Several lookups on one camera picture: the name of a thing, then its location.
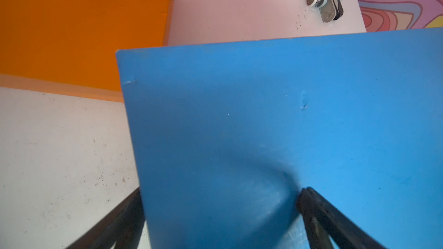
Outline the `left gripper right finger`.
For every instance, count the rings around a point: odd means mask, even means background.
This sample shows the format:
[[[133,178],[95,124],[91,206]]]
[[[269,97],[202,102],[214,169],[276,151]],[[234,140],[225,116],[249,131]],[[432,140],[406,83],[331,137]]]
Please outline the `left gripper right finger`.
[[[383,249],[384,246],[311,187],[303,188],[296,202],[303,217],[311,249]]]

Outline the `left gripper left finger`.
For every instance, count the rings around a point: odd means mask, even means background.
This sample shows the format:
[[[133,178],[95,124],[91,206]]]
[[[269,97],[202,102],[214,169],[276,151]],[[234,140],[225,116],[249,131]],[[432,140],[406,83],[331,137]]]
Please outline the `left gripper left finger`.
[[[70,249],[136,249],[145,223],[140,189],[127,196]]]

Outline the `blue shoebox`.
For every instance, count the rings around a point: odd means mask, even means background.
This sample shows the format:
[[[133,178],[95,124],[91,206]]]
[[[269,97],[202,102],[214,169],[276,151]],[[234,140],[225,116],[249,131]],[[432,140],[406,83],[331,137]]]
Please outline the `blue shoebox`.
[[[387,248],[442,248],[441,28],[116,58],[152,248],[306,248],[304,187]]]

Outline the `orange shoebox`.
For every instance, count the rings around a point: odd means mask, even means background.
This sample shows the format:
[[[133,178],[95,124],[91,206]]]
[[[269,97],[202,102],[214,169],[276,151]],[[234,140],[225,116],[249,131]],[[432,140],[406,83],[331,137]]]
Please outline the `orange shoebox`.
[[[118,50],[165,46],[174,0],[1,0],[1,86],[121,102]]]

